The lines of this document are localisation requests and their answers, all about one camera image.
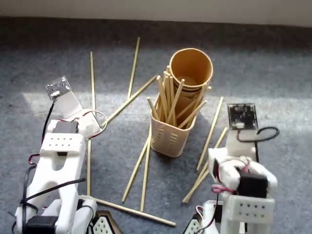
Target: circuit board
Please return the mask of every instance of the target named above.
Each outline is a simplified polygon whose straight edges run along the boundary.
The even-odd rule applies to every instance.
[[[253,103],[228,104],[231,130],[257,129],[257,115]]]

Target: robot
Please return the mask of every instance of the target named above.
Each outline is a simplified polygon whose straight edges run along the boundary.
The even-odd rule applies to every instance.
[[[23,197],[16,210],[13,233],[20,234],[85,234],[96,232],[97,204],[89,196],[78,195],[78,183],[87,139],[105,129],[95,116],[101,112],[83,109],[72,92],[66,77],[46,86],[53,107],[63,119],[51,120],[42,135],[38,164],[31,163],[27,170]],[[27,187],[28,175],[36,169],[31,184]],[[37,215],[48,192],[58,190],[60,199],[54,200],[42,215]]]
[[[271,195],[277,179],[259,163],[257,143],[277,137],[279,130],[258,129],[254,104],[228,104],[228,114],[226,147],[208,149],[208,170],[217,183],[212,186],[217,199],[204,203],[184,231],[186,234],[270,233],[275,204]],[[267,129],[275,133],[260,138]],[[220,232],[216,223],[221,223]]]

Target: gray carpet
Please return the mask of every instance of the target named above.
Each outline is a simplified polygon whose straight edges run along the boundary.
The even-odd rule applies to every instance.
[[[260,127],[280,128],[280,136],[259,144],[261,162],[278,178],[272,233],[312,230],[312,30],[303,28],[110,20],[0,19],[0,233],[10,233],[21,199],[28,156],[40,149],[43,122],[51,105],[45,84],[66,75],[84,107],[91,107],[90,51],[94,52],[97,108],[110,115],[127,98],[137,37],[141,44],[135,92],[161,74],[171,55],[184,47],[204,50],[214,64],[213,89],[181,157],[154,152],[150,158],[145,212],[176,222],[176,228],[111,208],[125,234],[181,233],[195,205],[215,196],[203,182],[189,204],[204,141],[220,96],[225,103],[211,147],[227,126],[226,103],[254,102]],[[147,96],[152,84],[112,121],[92,145],[92,195],[121,204],[149,128]],[[124,206],[140,208],[143,167]],[[86,166],[82,177],[86,176]],[[79,185],[86,194],[86,184]]]

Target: electronic component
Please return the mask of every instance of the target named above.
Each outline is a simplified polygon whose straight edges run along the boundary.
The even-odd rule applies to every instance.
[[[72,89],[67,78],[63,76],[61,79],[57,79],[52,83],[46,85],[46,90],[50,100],[54,100],[57,97],[70,92]]]
[[[231,130],[258,128],[254,104],[228,104],[228,115]]]
[[[53,133],[78,133],[78,122],[58,121]]]
[[[239,186],[237,195],[266,198],[268,190],[268,179],[264,175],[239,172]]]
[[[57,216],[33,216],[26,224],[26,234],[54,234]]]

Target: wall baseboard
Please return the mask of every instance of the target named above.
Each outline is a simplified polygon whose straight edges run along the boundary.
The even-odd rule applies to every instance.
[[[0,16],[312,27],[311,0],[0,0]]]

